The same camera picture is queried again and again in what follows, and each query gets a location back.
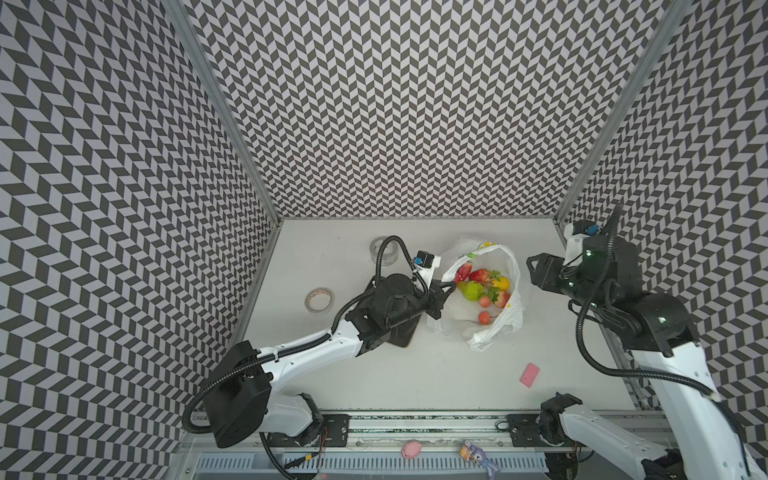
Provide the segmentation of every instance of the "pink toy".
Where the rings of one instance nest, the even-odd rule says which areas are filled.
[[[421,452],[422,452],[422,444],[416,441],[408,442],[404,447],[402,447],[403,458],[407,458],[407,459],[416,458],[416,456]]]
[[[533,381],[536,380],[536,375],[538,375],[538,367],[533,363],[529,363],[528,366],[525,367],[523,376],[520,377],[520,383],[527,386],[528,388],[531,388]]]

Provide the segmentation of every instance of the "white plastic bag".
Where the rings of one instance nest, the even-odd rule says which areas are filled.
[[[528,292],[529,282],[509,247],[469,238],[460,239],[442,254],[442,264],[448,268],[442,275],[442,281],[452,281],[456,270],[467,262],[472,263],[472,271],[480,268],[497,270],[509,279],[512,292],[506,306],[499,309],[491,305],[484,309],[477,302],[464,298],[464,294],[457,289],[445,301],[442,317],[435,320],[427,316],[427,325],[445,335],[460,333],[470,349],[481,352],[491,345],[497,335],[514,332],[523,326],[523,298]],[[478,315],[483,310],[489,311],[491,317],[495,316],[491,325],[480,325]]]

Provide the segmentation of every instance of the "white robotic arm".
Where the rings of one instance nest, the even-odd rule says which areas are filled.
[[[703,349],[694,343],[674,348],[672,357],[644,350],[632,353],[641,368],[703,378],[704,383],[715,390]],[[674,475],[690,480],[768,480],[748,451],[744,452],[748,468],[745,467],[741,441],[714,401],[680,383],[654,379],[650,382],[675,434],[682,460],[678,465],[664,467],[665,462],[659,462],[662,458],[668,462],[678,460],[675,453],[670,455],[668,447],[617,427],[587,406],[573,402],[571,396],[556,397],[561,405],[571,403],[558,414],[564,436],[588,445],[635,480],[665,478],[650,476],[649,468],[664,472],[666,478]]]
[[[576,342],[591,366],[610,376],[650,380],[678,447],[647,442],[581,400],[559,394],[541,405],[541,439],[587,445],[637,480],[765,480],[744,447],[743,427],[721,402],[691,315],[675,297],[642,290],[637,249],[616,236],[620,215],[621,205],[600,234],[594,222],[573,223],[569,260],[543,253],[528,259],[528,269],[535,285],[567,295],[569,308],[579,307]],[[612,369],[592,358],[583,340],[586,319],[616,333],[637,368]]]
[[[642,291],[633,245],[619,243],[615,248],[611,244],[615,238],[593,236],[594,223],[587,227],[574,228],[589,232],[579,238],[579,264],[565,264],[564,259],[547,254],[531,257],[531,281],[543,290],[569,295],[577,306],[590,306],[595,317],[582,308],[577,319],[576,339],[582,356],[608,375],[649,378],[679,449],[647,442],[601,418],[581,400],[559,394],[541,405],[541,440],[549,445],[565,439],[579,442],[636,480],[768,480],[743,447],[737,421],[716,403],[720,397],[690,314],[672,296]],[[402,243],[401,247],[407,257]],[[432,281],[439,257],[419,252],[416,260],[411,265],[413,279],[397,273],[382,278],[377,269],[366,292],[339,311],[331,329],[260,351],[248,342],[236,344],[214,370],[214,380],[188,404],[182,426],[193,433],[213,431],[220,447],[234,445],[253,432],[314,440],[319,411],[311,397],[285,396],[280,391],[299,376],[362,355],[384,342],[407,345],[423,313],[439,318],[455,284]],[[423,286],[429,285],[426,291],[414,286],[419,276]],[[602,290],[599,298],[595,295],[598,290]],[[585,319],[618,334],[644,371],[597,364],[581,338]],[[190,414],[200,400],[211,427],[191,423]]]

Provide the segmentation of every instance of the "checkered wall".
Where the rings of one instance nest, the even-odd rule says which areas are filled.
[[[554,213],[668,5],[184,1],[298,217]]]
[[[647,287],[700,319],[710,370],[768,456],[765,0],[703,0],[581,195],[573,217],[627,202]]]
[[[266,233],[156,0],[0,2],[0,476],[160,478]]]

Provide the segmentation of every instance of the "plush toy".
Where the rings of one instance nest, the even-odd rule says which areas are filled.
[[[402,447],[400,452],[402,453],[403,458],[416,458],[416,456],[422,452],[422,444],[418,443],[416,440],[413,442],[408,442],[404,447]]]
[[[474,462],[475,464],[488,469],[488,480],[493,480],[496,476],[496,472],[500,470],[498,465],[488,460],[488,456],[483,449],[475,447],[469,440],[464,441],[464,446],[462,446],[458,456],[462,457],[467,462]]]

